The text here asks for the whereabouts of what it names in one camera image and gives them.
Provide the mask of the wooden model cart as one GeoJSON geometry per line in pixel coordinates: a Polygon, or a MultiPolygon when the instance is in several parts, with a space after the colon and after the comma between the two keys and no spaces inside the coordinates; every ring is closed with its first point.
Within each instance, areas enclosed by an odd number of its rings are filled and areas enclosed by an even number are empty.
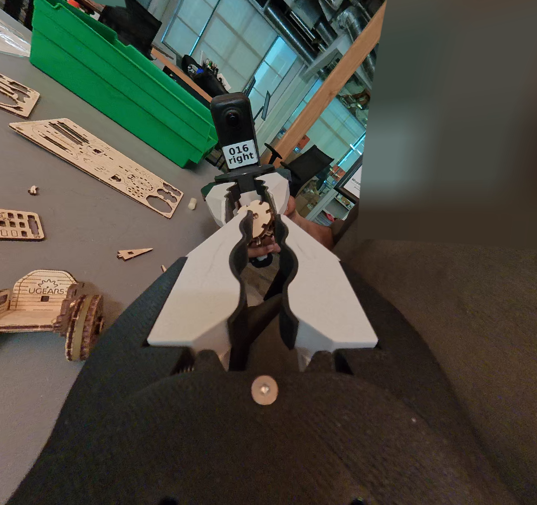
{"type": "Polygon", "coordinates": [[[67,271],[38,269],[1,289],[1,333],[56,333],[68,361],[87,360],[104,328],[103,295],[67,271]]]}

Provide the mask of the silver ventilation ducts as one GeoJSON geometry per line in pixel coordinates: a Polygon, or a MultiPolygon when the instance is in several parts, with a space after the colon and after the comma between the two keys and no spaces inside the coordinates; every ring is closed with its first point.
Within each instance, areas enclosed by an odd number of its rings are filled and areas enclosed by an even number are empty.
{"type": "Polygon", "coordinates": [[[341,58],[383,0],[248,0],[308,66],[305,78],[341,58]]]}

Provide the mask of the green plastic bin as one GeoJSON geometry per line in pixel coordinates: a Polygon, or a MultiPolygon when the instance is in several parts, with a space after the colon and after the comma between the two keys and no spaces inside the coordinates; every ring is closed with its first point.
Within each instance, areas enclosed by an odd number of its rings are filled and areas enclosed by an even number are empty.
{"type": "Polygon", "coordinates": [[[210,110],[65,0],[33,0],[30,63],[180,167],[218,142],[210,110]]]}

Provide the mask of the clear plastic sheet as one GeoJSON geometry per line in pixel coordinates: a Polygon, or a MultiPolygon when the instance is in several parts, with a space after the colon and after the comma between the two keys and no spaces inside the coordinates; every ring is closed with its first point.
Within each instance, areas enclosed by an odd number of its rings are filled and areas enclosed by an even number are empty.
{"type": "Polygon", "coordinates": [[[29,58],[32,32],[1,10],[1,54],[29,58]]]}

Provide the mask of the black office chair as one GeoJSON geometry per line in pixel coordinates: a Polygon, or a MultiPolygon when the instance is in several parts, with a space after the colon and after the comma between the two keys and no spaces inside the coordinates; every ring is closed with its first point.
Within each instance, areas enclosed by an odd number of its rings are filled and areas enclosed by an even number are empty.
{"type": "Polygon", "coordinates": [[[333,158],[319,150],[313,145],[307,152],[301,154],[290,163],[281,163],[281,166],[274,170],[289,181],[290,196],[296,198],[303,186],[314,176],[326,170],[333,163],[333,158]]]}

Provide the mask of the small wooden gear assembly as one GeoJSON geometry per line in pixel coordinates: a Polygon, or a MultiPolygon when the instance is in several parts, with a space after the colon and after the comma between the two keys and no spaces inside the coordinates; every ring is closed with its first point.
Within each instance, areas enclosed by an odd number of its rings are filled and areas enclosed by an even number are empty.
{"type": "Polygon", "coordinates": [[[274,236],[274,213],[266,201],[253,200],[247,206],[241,206],[237,214],[252,213],[252,239],[250,246],[260,247],[274,236]]]}

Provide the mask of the plywood sheet with large cutouts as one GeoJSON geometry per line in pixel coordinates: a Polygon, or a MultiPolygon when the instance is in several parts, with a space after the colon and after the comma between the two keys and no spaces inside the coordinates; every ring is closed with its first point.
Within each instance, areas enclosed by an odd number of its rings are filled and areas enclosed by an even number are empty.
{"type": "Polygon", "coordinates": [[[1,110],[19,118],[29,119],[37,105],[40,93],[1,74],[1,95],[9,99],[1,102],[1,110]]]}

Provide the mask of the glass window wall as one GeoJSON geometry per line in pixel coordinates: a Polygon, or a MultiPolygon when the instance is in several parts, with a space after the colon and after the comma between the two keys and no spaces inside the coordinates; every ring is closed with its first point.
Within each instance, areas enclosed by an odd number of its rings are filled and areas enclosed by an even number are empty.
{"type": "Polygon", "coordinates": [[[260,150],[277,147],[341,58],[305,78],[308,66],[248,0],[152,0],[163,21],[158,42],[173,58],[217,65],[231,92],[250,89],[260,150]]]}

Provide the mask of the black bag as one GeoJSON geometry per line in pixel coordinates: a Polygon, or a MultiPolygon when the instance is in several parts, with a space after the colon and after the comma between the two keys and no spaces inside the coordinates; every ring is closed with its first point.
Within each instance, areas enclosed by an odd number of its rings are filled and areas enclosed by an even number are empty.
{"type": "Polygon", "coordinates": [[[200,66],[190,55],[182,57],[180,66],[182,71],[211,97],[229,93],[208,66],[200,66]]]}

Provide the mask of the person's right hand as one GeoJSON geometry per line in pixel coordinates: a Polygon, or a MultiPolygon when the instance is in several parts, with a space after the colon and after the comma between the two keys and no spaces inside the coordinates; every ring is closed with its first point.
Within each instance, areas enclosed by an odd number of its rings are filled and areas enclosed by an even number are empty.
{"type": "MultiPolygon", "coordinates": [[[[287,209],[284,214],[328,250],[333,250],[335,243],[331,228],[306,220],[299,215],[296,211],[296,201],[293,196],[289,196],[287,209]]],[[[250,259],[262,258],[272,253],[280,253],[280,247],[274,237],[266,237],[260,245],[251,245],[248,247],[248,257],[250,259]]]]}

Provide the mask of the framed marker sign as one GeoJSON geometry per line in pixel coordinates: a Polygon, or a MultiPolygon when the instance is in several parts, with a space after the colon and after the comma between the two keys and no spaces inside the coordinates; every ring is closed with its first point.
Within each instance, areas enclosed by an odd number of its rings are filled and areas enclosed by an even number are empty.
{"type": "Polygon", "coordinates": [[[363,155],[360,155],[343,178],[334,186],[337,193],[355,204],[359,202],[360,196],[362,161],[363,155]]]}

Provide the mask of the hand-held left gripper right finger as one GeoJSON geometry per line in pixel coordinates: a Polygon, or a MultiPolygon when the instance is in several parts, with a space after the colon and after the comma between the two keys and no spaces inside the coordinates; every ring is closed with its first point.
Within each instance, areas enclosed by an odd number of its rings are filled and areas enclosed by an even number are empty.
{"type": "Polygon", "coordinates": [[[280,247],[280,336],[304,371],[317,352],[372,349],[378,337],[339,259],[287,216],[275,220],[280,247]]]}

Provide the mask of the long laser-cut plywood sheet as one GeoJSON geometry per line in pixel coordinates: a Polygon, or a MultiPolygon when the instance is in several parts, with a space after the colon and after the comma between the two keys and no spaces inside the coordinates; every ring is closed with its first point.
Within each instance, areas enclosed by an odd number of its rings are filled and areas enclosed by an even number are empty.
{"type": "Polygon", "coordinates": [[[11,122],[17,134],[171,219],[183,192],[67,118],[11,122]]]}

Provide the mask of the wooden ceiling beam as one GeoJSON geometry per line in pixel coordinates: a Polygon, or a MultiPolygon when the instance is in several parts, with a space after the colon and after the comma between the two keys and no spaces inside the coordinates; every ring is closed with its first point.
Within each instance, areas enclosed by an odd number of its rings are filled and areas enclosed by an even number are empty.
{"type": "Polygon", "coordinates": [[[311,129],[327,106],[329,106],[345,86],[349,78],[365,61],[366,56],[379,42],[386,5],[387,1],[384,1],[358,38],[340,59],[338,65],[281,138],[276,149],[283,159],[286,159],[291,154],[299,140],[311,129]]]}

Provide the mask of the grey desk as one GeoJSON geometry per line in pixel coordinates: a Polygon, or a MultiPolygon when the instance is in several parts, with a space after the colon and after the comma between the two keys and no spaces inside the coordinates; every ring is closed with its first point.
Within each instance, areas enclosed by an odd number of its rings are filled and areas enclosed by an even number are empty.
{"type": "MultiPolygon", "coordinates": [[[[31,120],[68,118],[183,191],[170,220],[79,171],[10,129],[1,111],[1,206],[37,213],[46,238],[1,242],[1,288],[36,269],[61,269],[104,295],[106,325],[170,266],[214,230],[200,189],[218,173],[206,161],[182,169],[32,66],[1,54],[1,73],[37,90],[31,120]],[[31,196],[31,186],[39,188],[31,196]],[[187,205],[197,198],[194,211],[187,205]],[[123,261],[118,250],[153,248],[123,261]]],[[[1,504],[47,441],[83,362],[64,356],[54,333],[1,334],[1,504]]]]}

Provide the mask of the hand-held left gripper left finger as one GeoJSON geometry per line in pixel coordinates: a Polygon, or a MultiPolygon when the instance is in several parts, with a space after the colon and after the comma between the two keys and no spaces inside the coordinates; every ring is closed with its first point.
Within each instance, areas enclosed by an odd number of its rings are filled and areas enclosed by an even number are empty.
{"type": "Polygon", "coordinates": [[[253,213],[238,214],[193,249],[147,337],[151,347],[215,352],[225,370],[232,351],[228,320],[245,304],[240,272],[248,263],[253,213]]]}

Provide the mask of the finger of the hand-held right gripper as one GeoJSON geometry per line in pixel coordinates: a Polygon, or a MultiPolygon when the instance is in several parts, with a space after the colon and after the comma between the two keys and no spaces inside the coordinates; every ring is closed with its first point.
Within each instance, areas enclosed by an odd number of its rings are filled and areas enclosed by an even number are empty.
{"type": "Polygon", "coordinates": [[[274,215],[285,214],[289,201],[289,181],[279,173],[257,177],[257,189],[263,202],[269,203],[274,215]]]}
{"type": "Polygon", "coordinates": [[[236,182],[213,181],[202,189],[208,209],[219,227],[226,225],[237,214],[234,196],[236,182]]]}

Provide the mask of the small plywood sheet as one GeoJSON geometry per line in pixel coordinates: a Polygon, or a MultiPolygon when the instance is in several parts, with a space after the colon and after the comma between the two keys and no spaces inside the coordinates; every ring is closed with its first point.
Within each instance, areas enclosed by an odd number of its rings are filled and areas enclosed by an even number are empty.
{"type": "Polygon", "coordinates": [[[44,238],[37,213],[1,208],[1,240],[40,241],[44,238]]]}

